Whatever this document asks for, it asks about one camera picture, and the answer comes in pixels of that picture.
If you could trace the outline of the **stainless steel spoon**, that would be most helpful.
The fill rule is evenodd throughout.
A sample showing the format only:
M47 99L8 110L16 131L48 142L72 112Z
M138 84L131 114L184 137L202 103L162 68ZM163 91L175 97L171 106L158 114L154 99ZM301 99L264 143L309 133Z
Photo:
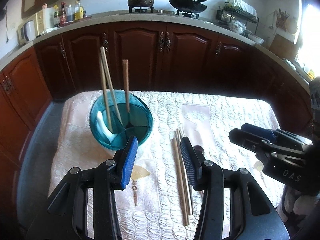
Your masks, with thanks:
M195 151L201 152L201 153L204 155L204 149L203 149L202 146L200 146L200 145L195 145L195 146L193 147L193 149L194 149Z

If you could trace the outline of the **white ceramic spoon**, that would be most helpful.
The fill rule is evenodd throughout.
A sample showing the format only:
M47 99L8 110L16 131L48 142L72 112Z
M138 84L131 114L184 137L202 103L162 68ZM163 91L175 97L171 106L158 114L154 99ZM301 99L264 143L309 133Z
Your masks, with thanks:
M103 114L101 111L97 112L97 122L98 126L100 127L100 130L102 131L103 135L107 137L110 143L114 141L114 139L117 137L117 134L113 134L108 127L106 126L104 120L103 120Z

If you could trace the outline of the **teal-rimmed floral utensil holder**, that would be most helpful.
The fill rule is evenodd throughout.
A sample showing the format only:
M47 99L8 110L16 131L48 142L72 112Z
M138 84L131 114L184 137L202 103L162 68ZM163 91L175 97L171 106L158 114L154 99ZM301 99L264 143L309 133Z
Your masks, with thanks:
M136 95L123 90L110 91L98 96L89 115L93 137L106 149L123 148L129 137L135 136L141 145L148 139L153 127L153 118L148 106Z

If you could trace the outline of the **wooden cutting board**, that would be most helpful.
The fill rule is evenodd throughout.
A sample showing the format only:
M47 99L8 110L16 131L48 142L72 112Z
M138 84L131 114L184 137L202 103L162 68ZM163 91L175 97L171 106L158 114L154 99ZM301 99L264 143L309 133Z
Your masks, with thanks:
M276 34L269 50L281 59L294 61L299 47L279 34Z

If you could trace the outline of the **dark wooden chopstick in holder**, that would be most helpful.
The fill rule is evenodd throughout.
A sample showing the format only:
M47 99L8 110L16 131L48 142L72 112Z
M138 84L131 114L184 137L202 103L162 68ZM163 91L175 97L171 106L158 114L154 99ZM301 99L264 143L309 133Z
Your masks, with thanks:
M123 66L123 78L124 78L124 91L126 100L126 110L127 113L130 112L130 102L129 102L129 61L122 60Z

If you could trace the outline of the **light bamboo chopstick in holder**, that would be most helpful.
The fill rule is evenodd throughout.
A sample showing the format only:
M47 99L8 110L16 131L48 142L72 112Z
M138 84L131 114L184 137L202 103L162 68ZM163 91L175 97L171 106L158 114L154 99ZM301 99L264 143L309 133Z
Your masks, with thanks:
M104 105L105 105L106 116L107 116L107 125L108 125L110 132L113 133L111 115L110 115L110 109L109 109L108 97L107 97L106 75L105 75L105 71L104 71L103 60L102 60L101 54L99 55L99 66L100 66L101 84L102 84L102 88L103 88Z

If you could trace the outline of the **dark wooden base cabinets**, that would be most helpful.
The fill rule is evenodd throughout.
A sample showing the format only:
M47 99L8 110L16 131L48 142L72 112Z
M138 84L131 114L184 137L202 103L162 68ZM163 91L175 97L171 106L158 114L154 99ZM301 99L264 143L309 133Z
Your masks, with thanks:
M156 21L67 26L41 37L1 64L1 217L16 217L21 163L52 100L99 90L104 47L114 87L123 86L129 61L132 90L203 92L264 99L280 126L311 133L309 87L262 46L208 30Z

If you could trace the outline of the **black dish rack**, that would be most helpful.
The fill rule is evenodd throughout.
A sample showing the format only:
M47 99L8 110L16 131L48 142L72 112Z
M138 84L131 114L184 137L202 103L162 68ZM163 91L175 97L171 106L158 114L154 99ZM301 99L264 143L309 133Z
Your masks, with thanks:
M254 34L257 33L259 18L255 17L251 13L239 8L236 9L234 6L229 5L225 2L223 7L219 7L216 12L216 20L219 26L227 27L232 20L242 21L247 26L248 22L255 24Z

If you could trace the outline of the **black wok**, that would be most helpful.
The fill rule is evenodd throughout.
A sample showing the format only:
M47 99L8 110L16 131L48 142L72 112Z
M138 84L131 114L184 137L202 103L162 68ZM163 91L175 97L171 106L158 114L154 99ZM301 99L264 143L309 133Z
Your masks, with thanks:
M198 14L207 9L203 4L205 1L207 0L169 0L169 3L179 11Z

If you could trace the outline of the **dark sauce bottle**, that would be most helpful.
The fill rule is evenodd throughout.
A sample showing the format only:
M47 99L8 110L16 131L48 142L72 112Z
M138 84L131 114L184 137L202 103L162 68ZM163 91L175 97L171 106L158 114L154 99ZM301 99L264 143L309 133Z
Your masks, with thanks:
M60 25L64 25L66 23L67 16L66 16L66 3L61 2L61 9L60 9Z

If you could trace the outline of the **yellow oil bottle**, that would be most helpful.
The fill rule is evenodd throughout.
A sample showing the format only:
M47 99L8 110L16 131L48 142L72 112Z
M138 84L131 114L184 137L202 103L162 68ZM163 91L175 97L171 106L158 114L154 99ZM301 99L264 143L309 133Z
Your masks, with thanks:
M81 6L80 0L76 0L74 7L74 18L76 21L84 18L83 7Z

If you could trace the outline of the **cream microwave oven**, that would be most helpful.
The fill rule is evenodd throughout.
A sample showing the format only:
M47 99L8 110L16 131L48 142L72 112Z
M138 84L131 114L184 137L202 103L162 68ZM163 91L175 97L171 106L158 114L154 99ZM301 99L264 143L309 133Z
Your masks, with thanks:
M44 8L36 12L18 26L18 41L22 46L34 40L49 28L54 28L54 8Z

